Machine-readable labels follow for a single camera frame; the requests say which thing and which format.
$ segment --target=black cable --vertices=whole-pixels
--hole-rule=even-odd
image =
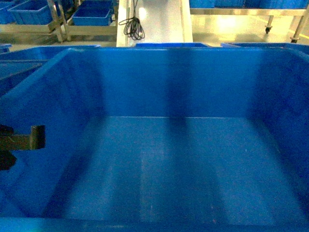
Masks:
[[[140,20],[136,18],[136,6],[139,0],[133,0],[133,17],[127,18],[121,22],[119,25],[125,25],[124,34],[133,40],[141,40],[145,38],[145,32],[140,24]]]

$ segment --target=caster wheel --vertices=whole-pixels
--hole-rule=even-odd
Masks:
[[[266,29],[265,29],[266,34],[268,34],[268,33],[270,32],[270,29],[271,29],[271,28],[266,28]]]

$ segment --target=blue bin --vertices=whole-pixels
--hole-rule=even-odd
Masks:
[[[190,8],[214,8],[215,0],[189,0]]]
[[[305,9],[308,0],[261,0],[263,9]]]
[[[295,43],[222,43],[222,47],[263,47],[263,48],[286,48],[301,51],[309,55],[309,45]]]
[[[41,65],[40,63],[0,62],[0,96],[18,85]]]
[[[83,50],[86,48],[98,48],[100,45],[77,45],[77,46],[38,46],[25,50],[14,51],[10,53],[0,54],[0,60],[45,60],[48,61],[59,52],[69,48],[75,50]]]
[[[109,26],[112,22],[110,9],[80,8],[73,15],[76,26]]]
[[[245,0],[246,8],[259,8],[261,0]]]
[[[8,9],[14,5],[13,2],[0,1],[0,24],[8,24],[14,22],[14,18]]]
[[[215,7],[243,7],[244,0],[216,0]]]
[[[11,44],[9,43],[0,43],[0,54],[1,53],[5,53],[5,52],[9,52],[10,51],[10,47],[12,47]]]
[[[110,9],[111,14],[114,14],[114,7],[111,0],[86,0],[79,6],[79,8]]]
[[[137,43],[136,47],[160,48],[160,47],[210,47],[203,43]]]
[[[0,98],[1,124],[46,126],[0,172],[0,225],[309,230],[308,66],[279,48],[57,54]]]
[[[29,0],[8,10],[17,24],[46,25],[52,21],[49,6],[43,0]]]

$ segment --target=crate bottom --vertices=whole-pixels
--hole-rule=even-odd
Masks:
[[[276,142],[260,120],[93,118],[82,144],[45,217],[306,222],[285,175],[289,170],[279,162]]]

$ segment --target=metal table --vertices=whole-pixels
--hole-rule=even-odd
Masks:
[[[0,24],[0,33],[5,34],[44,34],[50,35],[55,33],[59,42],[63,42],[65,37],[61,30],[61,24],[64,19],[64,12],[61,5],[61,2],[58,1],[58,6],[61,12],[61,15],[58,16],[56,12],[56,5],[54,0],[47,0],[48,6],[50,8],[53,21],[47,25],[18,25],[18,24]]]
[[[70,18],[66,24],[68,41],[72,35],[117,35],[117,21],[115,26],[75,26]]]
[[[274,16],[301,16],[297,29],[291,42],[296,43],[299,40],[299,34],[306,23],[309,15],[309,6],[307,9],[282,10],[282,9],[234,9],[234,8],[191,8],[192,15],[266,15],[269,16],[266,25],[266,33],[268,34],[272,28],[271,23]]]

